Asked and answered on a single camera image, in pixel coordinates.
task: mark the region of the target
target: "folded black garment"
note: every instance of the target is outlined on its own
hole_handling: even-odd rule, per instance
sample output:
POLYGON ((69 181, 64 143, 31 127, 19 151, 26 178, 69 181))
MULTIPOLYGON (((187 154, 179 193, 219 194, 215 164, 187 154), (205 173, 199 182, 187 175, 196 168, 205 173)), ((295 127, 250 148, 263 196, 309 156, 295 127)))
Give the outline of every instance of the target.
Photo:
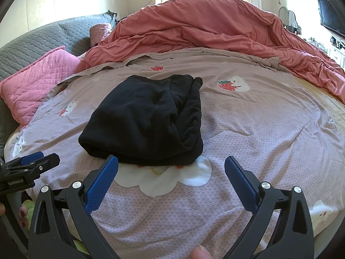
POLYGON ((130 76, 94 111, 79 143, 93 157, 114 155, 121 163, 192 164, 203 150, 201 86, 190 75, 130 76))

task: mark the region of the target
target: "tv screen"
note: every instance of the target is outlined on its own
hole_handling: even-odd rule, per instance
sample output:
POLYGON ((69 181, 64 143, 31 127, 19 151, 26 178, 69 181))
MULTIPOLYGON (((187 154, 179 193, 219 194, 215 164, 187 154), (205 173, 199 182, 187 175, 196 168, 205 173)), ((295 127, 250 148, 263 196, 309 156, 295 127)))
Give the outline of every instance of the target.
POLYGON ((325 26, 327 29, 345 37, 345 27, 343 26, 340 18, 333 9, 331 3, 328 0, 318 0, 321 25, 325 26))

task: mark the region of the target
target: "silver screw head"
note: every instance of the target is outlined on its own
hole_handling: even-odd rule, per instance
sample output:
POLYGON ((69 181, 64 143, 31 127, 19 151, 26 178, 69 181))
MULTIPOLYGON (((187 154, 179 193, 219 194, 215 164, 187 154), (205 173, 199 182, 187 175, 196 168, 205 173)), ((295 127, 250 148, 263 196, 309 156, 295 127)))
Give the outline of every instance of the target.
POLYGON ((74 182, 73 185, 72 185, 72 187, 73 187, 74 189, 78 189, 78 188, 80 188, 81 186, 82 186, 82 183, 81 183, 80 181, 76 181, 76 182, 74 182))
POLYGON ((294 191, 296 193, 300 193, 300 192, 302 192, 302 189, 300 187, 296 186, 296 187, 294 187, 294 191))
POLYGON ((269 184, 268 182, 263 182, 263 183, 261 183, 261 186, 262 186, 262 188, 264 188, 264 189, 269 189, 269 188, 271 188, 271 184, 269 184))
POLYGON ((42 188, 41 188, 41 192, 42 193, 45 193, 45 192, 47 192, 49 190, 49 187, 48 186, 43 186, 42 188))

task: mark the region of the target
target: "blue gripper pad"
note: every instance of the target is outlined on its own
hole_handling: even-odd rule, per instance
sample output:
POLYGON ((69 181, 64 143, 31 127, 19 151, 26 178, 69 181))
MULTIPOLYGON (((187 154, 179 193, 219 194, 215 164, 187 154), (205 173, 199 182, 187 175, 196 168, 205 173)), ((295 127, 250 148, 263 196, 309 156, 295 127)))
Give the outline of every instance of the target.
POLYGON ((42 152, 36 152, 34 154, 23 157, 20 164, 28 165, 42 158, 44 158, 44 154, 42 152))
POLYGON ((232 156, 226 158, 224 168, 225 174, 235 189, 244 209, 256 214, 259 210, 258 192, 246 177, 246 173, 251 173, 253 176, 254 174, 242 169, 237 160, 232 156))
POLYGON ((90 188, 87 190, 84 208, 89 215, 94 210, 99 209, 118 169, 119 163, 117 158, 113 156, 108 160, 94 182, 91 184, 90 188))

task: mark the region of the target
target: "human hand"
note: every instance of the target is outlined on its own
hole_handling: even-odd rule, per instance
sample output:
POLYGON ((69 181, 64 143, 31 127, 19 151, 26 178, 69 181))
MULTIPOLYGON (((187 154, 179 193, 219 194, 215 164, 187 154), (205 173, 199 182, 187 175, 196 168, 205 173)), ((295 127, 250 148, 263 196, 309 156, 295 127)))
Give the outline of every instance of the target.
POLYGON ((190 254, 190 259, 214 259, 203 246, 197 246, 190 254))
MULTIPOLYGON (((0 216, 5 214, 5 206, 0 203, 0 216)), ((20 217, 20 221, 19 223, 25 228, 29 226, 29 220, 26 218, 27 214, 28 214, 28 210, 26 209, 25 206, 21 206, 21 208, 19 209, 19 217, 20 217)))

